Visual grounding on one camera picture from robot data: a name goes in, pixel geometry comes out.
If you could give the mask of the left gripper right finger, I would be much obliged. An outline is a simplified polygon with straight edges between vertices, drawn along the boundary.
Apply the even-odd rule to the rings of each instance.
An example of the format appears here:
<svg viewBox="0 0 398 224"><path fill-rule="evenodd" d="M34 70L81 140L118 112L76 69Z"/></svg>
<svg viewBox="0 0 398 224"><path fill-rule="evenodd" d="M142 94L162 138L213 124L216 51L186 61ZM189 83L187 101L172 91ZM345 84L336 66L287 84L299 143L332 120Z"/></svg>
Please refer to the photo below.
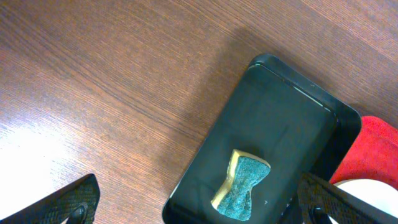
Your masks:
<svg viewBox="0 0 398 224"><path fill-rule="evenodd" d="M300 179L298 202L306 224L331 223L397 223L397 218L331 185L311 174Z"/></svg>

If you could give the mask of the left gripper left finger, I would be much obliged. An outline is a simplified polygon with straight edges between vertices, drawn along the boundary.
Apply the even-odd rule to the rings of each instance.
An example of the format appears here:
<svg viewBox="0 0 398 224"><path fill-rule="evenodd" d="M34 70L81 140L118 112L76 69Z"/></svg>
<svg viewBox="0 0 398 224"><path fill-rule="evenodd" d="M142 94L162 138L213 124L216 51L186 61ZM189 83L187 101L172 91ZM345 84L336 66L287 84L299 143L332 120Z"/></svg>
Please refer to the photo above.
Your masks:
<svg viewBox="0 0 398 224"><path fill-rule="evenodd" d="M76 223L92 224L100 200L100 188L94 174L66 185L1 223Z"/></svg>

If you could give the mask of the pale green plate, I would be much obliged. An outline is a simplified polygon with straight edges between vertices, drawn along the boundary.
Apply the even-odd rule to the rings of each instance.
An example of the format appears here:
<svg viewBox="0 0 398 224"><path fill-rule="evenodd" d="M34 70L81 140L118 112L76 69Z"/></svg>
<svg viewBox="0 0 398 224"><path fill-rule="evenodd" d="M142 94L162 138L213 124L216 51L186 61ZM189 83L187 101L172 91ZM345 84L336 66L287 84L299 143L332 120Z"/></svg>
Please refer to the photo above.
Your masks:
<svg viewBox="0 0 398 224"><path fill-rule="evenodd" d="M397 190L390 185L372 179L351 179L335 186L397 218Z"/></svg>

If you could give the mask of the green and yellow sponge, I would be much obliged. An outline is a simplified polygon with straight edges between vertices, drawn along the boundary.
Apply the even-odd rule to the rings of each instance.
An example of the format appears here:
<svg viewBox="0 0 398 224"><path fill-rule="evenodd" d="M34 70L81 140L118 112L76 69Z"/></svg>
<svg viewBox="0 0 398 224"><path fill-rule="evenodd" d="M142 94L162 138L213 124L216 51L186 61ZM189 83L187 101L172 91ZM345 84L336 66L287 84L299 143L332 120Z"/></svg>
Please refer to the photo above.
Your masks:
<svg viewBox="0 0 398 224"><path fill-rule="evenodd" d="M226 178L211 200L212 207L228 218L248 221L252 212L252 189L270 172L271 165L266 160L234 149Z"/></svg>

